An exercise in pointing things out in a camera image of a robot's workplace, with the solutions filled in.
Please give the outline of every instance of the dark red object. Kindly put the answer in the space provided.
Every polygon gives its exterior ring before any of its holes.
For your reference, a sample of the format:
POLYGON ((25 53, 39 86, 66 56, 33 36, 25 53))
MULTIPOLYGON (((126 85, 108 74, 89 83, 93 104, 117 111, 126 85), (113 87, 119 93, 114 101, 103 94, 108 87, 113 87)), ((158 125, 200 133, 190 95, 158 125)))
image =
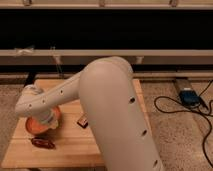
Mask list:
POLYGON ((36 147, 46 148, 46 149, 55 149, 55 144, 53 144, 53 142, 50 140, 39 138, 39 137, 35 137, 30 140, 31 140, 31 143, 36 147))

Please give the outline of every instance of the screw hole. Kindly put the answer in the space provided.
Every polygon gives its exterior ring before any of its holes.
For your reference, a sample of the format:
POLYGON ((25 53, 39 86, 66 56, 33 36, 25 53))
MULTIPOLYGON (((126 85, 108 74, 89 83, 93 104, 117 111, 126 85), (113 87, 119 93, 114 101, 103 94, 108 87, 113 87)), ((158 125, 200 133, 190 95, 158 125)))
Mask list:
POLYGON ((147 134, 147 130, 144 130, 141 134, 142 137, 145 137, 145 135, 147 134))
POLYGON ((135 98, 132 97, 132 98, 129 100, 129 103, 132 104, 132 103, 134 103, 134 102, 135 102, 135 98))
POLYGON ((155 160, 154 164, 153 164, 153 168, 156 168, 158 165, 158 160, 155 160))

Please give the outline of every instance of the black wall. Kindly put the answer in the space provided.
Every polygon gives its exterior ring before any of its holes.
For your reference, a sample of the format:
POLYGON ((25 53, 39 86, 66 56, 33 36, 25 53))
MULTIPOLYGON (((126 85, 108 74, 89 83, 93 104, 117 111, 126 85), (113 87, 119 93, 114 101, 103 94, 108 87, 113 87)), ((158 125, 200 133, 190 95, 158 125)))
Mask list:
POLYGON ((213 11, 0 10, 0 49, 213 49, 213 11))

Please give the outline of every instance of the power adapter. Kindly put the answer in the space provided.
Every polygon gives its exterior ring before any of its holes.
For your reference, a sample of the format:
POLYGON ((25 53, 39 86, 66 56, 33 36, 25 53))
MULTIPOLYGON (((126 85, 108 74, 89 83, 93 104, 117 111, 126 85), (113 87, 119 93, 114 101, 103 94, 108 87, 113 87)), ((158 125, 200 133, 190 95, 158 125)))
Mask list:
POLYGON ((193 107, 200 103, 199 96, 186 77, 176 78, 175 87, 184 106, 193 107))

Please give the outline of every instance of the wooden board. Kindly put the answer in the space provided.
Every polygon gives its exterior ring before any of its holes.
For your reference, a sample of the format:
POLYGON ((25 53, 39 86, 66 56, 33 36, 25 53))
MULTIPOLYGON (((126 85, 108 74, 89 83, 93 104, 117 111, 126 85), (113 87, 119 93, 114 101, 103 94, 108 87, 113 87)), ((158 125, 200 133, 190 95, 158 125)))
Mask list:
MULTIPOLYGON (((37 80, 35 83, 47 91, 62 81, 44 79, 37 80)), ((133 83, 149 125, 140 82, 133 80, 133 83)), ((63 113, 60 127, 48 134, 57 149, 46 150, 34 147, 29 140, 32 136, 25 130, 26 119, 21 118, 2 162, 2 168, 104 166, 90 128, 82 129, 76 124, 76 121, 83 114, 79 100, 63 104, 60 109, 63 113)))

